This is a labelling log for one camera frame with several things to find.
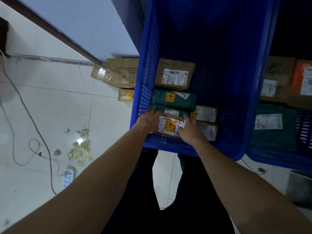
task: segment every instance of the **hand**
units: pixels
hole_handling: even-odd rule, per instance
[[[156,112],[155,107],[152,110],[147,109],[139,116],[134,126],[142,127],[147,133],[155,133],[158,131],[158,120],[161,114],[161,111]]]
[[[185,120],[184,128],[179,127],[179,135],[186,143],[193,146],[196,140],[207,141],[206,137],[198,130],[196,126],[196,118],[189,118],[187,115],[183,115]]]

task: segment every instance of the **person's left hand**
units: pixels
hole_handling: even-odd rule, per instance
[[[139,116],[134,126],[142,127],[147,133],[155,133],[158,131],[158,120],[161,114],[161,111],[156,112],[155,107],[152,110],[147,109],[145,113]]]

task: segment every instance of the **leg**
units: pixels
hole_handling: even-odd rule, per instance
[[[138,232],[157,222],[160,209],[152,172],[157,154],[158,150],[142,149],[126,190],[102,233]]]
[[[169,207],[162,211],[163,220],[171,217],[174,230],[194,233],[208,229],[215,232],[234,233],[232,221],[221,203],[199,157],[178,155],[183,170],[177,195]]]

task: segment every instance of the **green package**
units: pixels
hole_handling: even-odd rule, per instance
[[[154,89],[150,103],[192,112],[195,110],[195,101],[196,96],[194,94]]]
[[[297,110],[259,104],[251,144],[279,151],[296,151]]]
[[[182,110],[176,109],[176,108],[171,108],[171,107],[168,107],[168,106],[162,106],[162,105],[157,105],[157,104],[150,104],[149,105],[150,109],[153,108],[153,107],[156,108],[156,111],[162,111],[164,113],[173,114],[173,115],[176,115],[176,116],[179,116],[179,117],[183,117],[183,114],[185,114],[187,116],[190,116],[189,112],[182,111]]]

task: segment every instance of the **forearm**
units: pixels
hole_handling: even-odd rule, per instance
[[[197,140],[193,146],[241,233],[311,232],[310,221],[264,179],[226,157],[208,142]]]
[[[123,195],[147,134],[135,125],[64,191],[4,233],[100,233]]]

